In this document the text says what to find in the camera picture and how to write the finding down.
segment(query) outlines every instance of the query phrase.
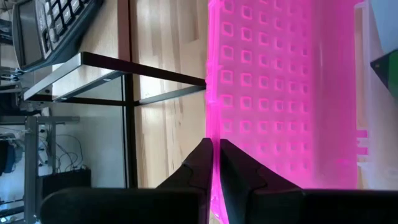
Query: cable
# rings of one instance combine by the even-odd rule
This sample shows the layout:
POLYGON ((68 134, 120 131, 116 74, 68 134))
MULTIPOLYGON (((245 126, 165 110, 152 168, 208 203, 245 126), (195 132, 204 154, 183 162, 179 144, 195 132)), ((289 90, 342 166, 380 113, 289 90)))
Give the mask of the cable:
POLYGON ((24 132, 23 130, 18 130, 18 129, 13 129, 13 128, 5 128, 5 127, 0 127, 6 130, 11 130, 11 131, 17 131, 17 132, 24 132))
POLYGON ((60 157, 58 157, 58 168, 57 168, 57 170, 59 170, 59 172, 61 172, 62 170, 61 170, 61 165, 60 165, 60 163, 61 163, 61 158, 63 157, 63 156, 65 156, 65 155, 67 155, 68 157, 69 157, 69 160, 70 160, 70 164, 68 165, 68 166, 66 166, 66 168, 65 168, 65 170, 64 170, 64 172, 66 172, 67 171, 67 169, 68 169, 68 167, 70 167, 70 171, 72 171, 74 168, 75 168, 75 162, 77 162, 77 160, 78 160, 78 155, 76 154, 76 153, 74 153, 74 152, 68 152, 68 151, 66 151, 66 149, 64 148, 64 147, 62 147, 60 144, 58 144, 57 142, 55 143, 60 149, 61 149, 61 151, 63 152, 63 154, 60 156, 60 157), (70 155, 75 155, 76 156, 76 159, 72 159, 72 157, 70 156, 70 155))
POLYGON ((80 148, 81 161, 80 161, 76 166, 79 166, 80 164, 82 164, 82 163, 83 163, 83 149, 81 148, 81 142, 80 142, 80 140, 79 140, 78 138, 76 138, 75 136, 70 135, 70 134, 58 134, 57 136, 68 136, 68 137, 70 137, 70 138, 75 139, 75 140, 78 142, 79 148, 80 148))
POLYGON ((66 151, 61 145, 59 145, 58 143, 56 143, 56 145, 57 145, 57 146, 61 149, 61 151, 63 152, 63 155, 60 156, 60 159, 61 159, 61 157, 64 156, 64 155, 67 155, 67 156, 69 157, 69 159, 70 159, 70 164, 69 164, 69 166, 71 167, 70 170, 72 171, 72 169, 73 169, 73 167, 74 167, 74 163, 75 163, 75 162, 77 161, 77 159, 78 159, 77 154, 74 153, 74 152, 67 152, 67 151, 66 151), (70 154, 76 155, 76 160, 75 160, 75 161, 72 160, 72 158, 70 157, 70 154))

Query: square hole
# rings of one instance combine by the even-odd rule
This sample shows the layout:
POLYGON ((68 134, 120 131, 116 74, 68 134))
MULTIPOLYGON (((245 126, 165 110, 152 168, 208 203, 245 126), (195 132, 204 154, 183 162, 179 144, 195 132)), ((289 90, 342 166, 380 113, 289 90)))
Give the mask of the square hole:
POLYGON ((258 124, 258 131, 261 134, 266 134, 268 132, 268 121, 260 121, 258 124))
POLYGON ((232 121, 231 120, 224 120, 223 123, 223 131, 226 133, 232 132, 232 121))
POLYGON ((284 89, 284 81, 281 79, 275 79, 275 90, 283 90, 284 89))
POLYGON ((259 64, 262 67, 268 67, 268 59, 265 55, 260 55, 259 56, 259 64))
POLYGON ((289 143, 289 150, 291 152, 298 152, 300 150, 300 144, 297 142, 290 142, 289 143))
POLYGON ((229 46, 222 46, 221 51, 223 53, 223 58, 228 59, 228 60, 233 60, 234 59, 234 49, 229 46))
POLYGON ((303 113, 308 113, 309 112, 309 107, 308 107, 308 103, 303 103, 302 105, 302 111, 303 113))
POLYGON ((291 113, 299 112, 299 103, 294 101, 289 102, 289 112, 291 113))
POLYGON ((299 124, 295 121, 289 122, 289 131, 297 132, 299 130, 299 124))
POLYGON ((303 123, 302 124, 302 131, 307 133, 310 131, 310 126, 308 125, 308 123, 303 123))
POLYGON ((284 47, 284 43, 281 39, 275 38, 275 47, 276 49, 282 49, 284 47))
POLYGON ((297 71, 297 65, 291 62, 289 65, 289 72, 295 73, 296 71, 297 71))
POLYGON ((289 51, 290 51, 290 53, 296 53, 297 46, 294 44, 290 44, 289 51))
POLYGON ((223 11, 227 13, 233 13, 234 3, 232 1, 224 1, 223 11))
POLYGON ((242 50, 242 62, 251 63, 252 53, 248 50, 242 50))
POLYGON ((261 111, 267 111, 269 109, 269 100, 265 98, 259 99, 259 109, 261 111))
POLYGON ((221 95, 221 102, 224 107, 232 107, 233 106, 233 97, 232 95, 221 95))
POLYGON ((283 62, 281 59, 275 60, 275 69, 282 70, 284 68, 283 62))
POLYGON ((268 39, 269 39, 268 34, 265 34, 263 32, 259 33, 259 43, 260 43, 260 45, 269 45, 268 39))
POLYGON ((259 23, 267 25, 268 24, 268 16, 265 12, 260 12, 259 14, 259 23))
POLYGON ((222 34, 226 35, 228 37, 232 37, 234 35, 234 26, 232 25, 232 23, 229 22, 223 22, 222 24, 222 34))
POLYGON ((251 86, 251 83, 252 83, 252 75, 250 73, 242 73, 241 74, 242 86, 251 86))
POLYGON ((233 83, 234 73, 229 70, 222 70, 221 71, 221 82, 226 84, 233 83))
POLYGON ((251 41, 252 37, 251 37, 251 29, 248 28, 242 28, 242 40, 245 41, 251 41))
POLYGON ((304 66, 302 67, 302 74, 303 74, 303 75, 308 75, 309 72, 310 72, 310 71, 309 71, 308 67, 304 65, 304 66))
POLYGON ((282 143, 275 143, 274 144, 274 153, 275 155, 279 155, 283 150, 283 144, 282 143))
POLYGON ((267 143, 260 143, 259 144, 259 151, 262 154, 266 154, 268 152, 268 144, 267 143))
POLYGON ((308 49, 306 47, 303 48, 303 56, 308 56, 308 49))
POLYGON ((289 14, 290 14, 290 15, 296 14, 297 11, 298 11, 297 6, 295 6, 295 5, 293 5, 293 4, 291 4, 291 5, 289 6, 289 14))
POLYGON ((282 8, 283 8, 283 2, 282 1, 283 0, 275 0, 275 8, 277 10, 282 10, 282 8))
POLYGON ((249 110, 251 109, 251 98, 248 96, 241 97, 241 109, 242 110, 249 110))
POLYGON ((304 151, 304 152, 307 152, 307 151, 310 150, 310 146, 308 145, 308 143, 303 142, 302 145, 303 145, 303 151, 304 151))
POLYGON ((309 91, 308 85, 307 85, 307 84, 303 84, 303 86, 302 86, 302 93, 307 94, 308 91, 309 91))
POLYGON ((302 35, 303 35, 304 38, 307 37, 307 30, 306 29, 303 29, 302 35))
POLYGON ((251 132, 251 122, 241 121, 241 133, 250 133, 250 132, 251 132))
POLYGON ((253 10, 250 7, 242 6, 242 17, 245 19, 252 19, 253 10))
POLYGON ((275 19, 275 28, 276 29, 282 29, 283 28, 283 23, 279 18, 275 19))
POLYGON ((302 162, 302 167, 303 167, 303 170, 309 170, 310 169, 310 163, 308 161, 303 161, 302 162))
POLYGON ((294 23, 290 23, 289 24, 289 32, 291 32, 291 33, 297 32, 297 25, 294 23))
POLYGON ((260 76, 259 77, 259 87, 266 89, 268 88, 268 83, 269 83, 269 78, 266 76, 260 76))
POLYGON ((297 82, 289 82, 289 92, 295 93, 299 90, 299 84, 297 82))
POLYGON ((284 102, 282 100, 275 100, 275 111, 282 112, 284 110, 284 102))

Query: pink plastic tray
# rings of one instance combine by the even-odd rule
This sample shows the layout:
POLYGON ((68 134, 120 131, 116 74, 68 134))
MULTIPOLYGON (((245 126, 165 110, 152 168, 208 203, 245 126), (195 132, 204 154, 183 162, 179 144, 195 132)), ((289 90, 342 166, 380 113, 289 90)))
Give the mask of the pink plastic tray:
POLYGON ((224 223, 220 138, 303 188, 356 188, 357 2, 209 2, 206 135, 224 223))

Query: black device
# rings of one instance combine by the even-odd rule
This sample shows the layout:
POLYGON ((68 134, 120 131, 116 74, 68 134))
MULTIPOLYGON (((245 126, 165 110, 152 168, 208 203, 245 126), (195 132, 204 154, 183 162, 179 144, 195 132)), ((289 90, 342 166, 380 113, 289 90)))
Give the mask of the black device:
POLYGON ((302 189, 226 139, 221 188, 230 224, 398 223, 398 192, 302 189))
MULTIPOLYGON (((228 140, 221 186, 230 224, 398 223, 398 192, 302 189, 228 140)), ((66 189, 45 199, 43 224, 208 223, 213 148, 204 139, 156 189, 66 189)))
POLYGON ((43 224, 208 224, 213 143, 203 139, 182 165, 156 189, 65 189, 48 196, 43 224))
POLYGON ((12 9, 12 39, 25 72, 62 63, 78 53, 81 37, 103 0, 25 0, 12 9))

